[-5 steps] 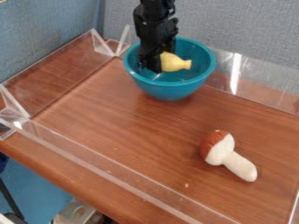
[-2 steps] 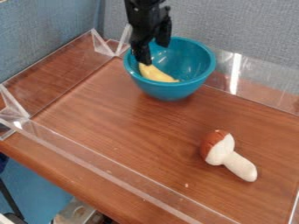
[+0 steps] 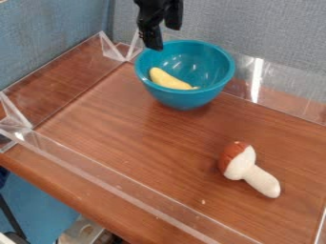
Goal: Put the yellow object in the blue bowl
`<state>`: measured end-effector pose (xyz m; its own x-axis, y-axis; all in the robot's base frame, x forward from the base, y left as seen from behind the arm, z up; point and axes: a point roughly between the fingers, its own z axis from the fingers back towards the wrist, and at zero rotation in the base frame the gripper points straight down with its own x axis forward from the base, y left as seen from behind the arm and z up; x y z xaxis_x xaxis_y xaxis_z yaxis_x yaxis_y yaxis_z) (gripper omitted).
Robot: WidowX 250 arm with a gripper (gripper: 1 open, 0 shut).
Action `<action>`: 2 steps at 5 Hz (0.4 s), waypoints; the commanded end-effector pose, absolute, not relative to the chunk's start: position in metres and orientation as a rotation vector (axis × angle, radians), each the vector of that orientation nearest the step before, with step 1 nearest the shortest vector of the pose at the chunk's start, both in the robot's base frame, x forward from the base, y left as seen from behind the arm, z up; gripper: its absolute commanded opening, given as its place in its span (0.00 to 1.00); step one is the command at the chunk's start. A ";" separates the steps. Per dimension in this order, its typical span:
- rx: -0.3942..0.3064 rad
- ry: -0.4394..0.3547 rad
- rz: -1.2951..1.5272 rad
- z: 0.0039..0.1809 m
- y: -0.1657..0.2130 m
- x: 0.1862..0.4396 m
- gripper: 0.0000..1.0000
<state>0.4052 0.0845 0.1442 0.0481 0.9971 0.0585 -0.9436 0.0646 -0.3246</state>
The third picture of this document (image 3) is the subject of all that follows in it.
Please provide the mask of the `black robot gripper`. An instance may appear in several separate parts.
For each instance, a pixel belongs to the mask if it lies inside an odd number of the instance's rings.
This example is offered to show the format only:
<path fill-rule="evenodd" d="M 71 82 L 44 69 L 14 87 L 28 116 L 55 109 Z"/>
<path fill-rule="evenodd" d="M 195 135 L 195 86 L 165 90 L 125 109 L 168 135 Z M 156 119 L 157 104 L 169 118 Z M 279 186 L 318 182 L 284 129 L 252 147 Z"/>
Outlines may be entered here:
<path fill-rule="evenodd" d="M 133 0 L 139 7 L 137 27 L 140 37 L 148 49 L 163 50 L 160 23 L 165 27 L 179 31 L 183 21 L 183 0 Z"/>

